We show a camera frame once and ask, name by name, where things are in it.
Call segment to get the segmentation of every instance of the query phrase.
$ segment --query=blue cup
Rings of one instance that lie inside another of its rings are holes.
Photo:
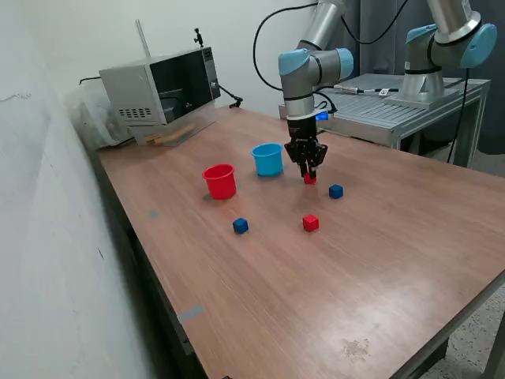
[[[282,146],[280,144],[261,144],[252,152],[259,176],[277,176],[282,172]]]

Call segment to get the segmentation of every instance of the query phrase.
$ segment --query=red cube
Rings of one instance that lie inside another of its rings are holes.
[[[308,215],[303,218],[303,228],[306,231],[314,231],[319,229],[319,219],[314,215]]]
[[[317,182],[317,177],[315,177],[314,179],[311,179],[310,176],[309,176],[309,173],[305,173],[305,175],[303,175],[303,182],[305,184],[316,184]]]

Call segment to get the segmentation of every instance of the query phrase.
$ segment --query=gray curtain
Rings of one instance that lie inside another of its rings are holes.
[[[403,0],[360,0],[346,13],[346,20],[355,36],[369,41],[376,38],[391,22]],[[470,70],[471,78],[492,80],[491,92],[484,115],[479,149],[487,154],[505,153],[505,106],[500,93],[505,84],[501,68],[505,65],[505,3],[501,0],[472,1],[472,7],[481,13],[484,23],[490,22],[498,27],[499,37],[491,58],[482,66]],[[412,28],[432,24],[433,19],[425,0],[410,0],[402,11],[396,25],[380,41],[373,45],[358,46],[345,32],[343,26],[332,43],[345,46],[354,53],[359,65],[354,75],[363,73],[403,74],[405,62],[405,40]],[[448,77],[462,77],[462,69],[445,70]],[[425,132],[428,139],[449,141],[455,132],[456,117],[449,118]]]

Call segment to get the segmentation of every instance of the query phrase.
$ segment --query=blue cube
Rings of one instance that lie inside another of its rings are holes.
[[[244,234],[249,230],[249,225],[246,219],[236,219],[234,221],[234,231],[240,235]]]
[[[330,187],[330,197],[332,199],[339,199],[344,196],[344,187],[334,184]]]

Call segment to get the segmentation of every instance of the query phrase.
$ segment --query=plastic bag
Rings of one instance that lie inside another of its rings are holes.
[[[73,127],[89,148],[115,146],[132,138],[128,128],[115,118],[100,79],[83,82],[65,103]]]

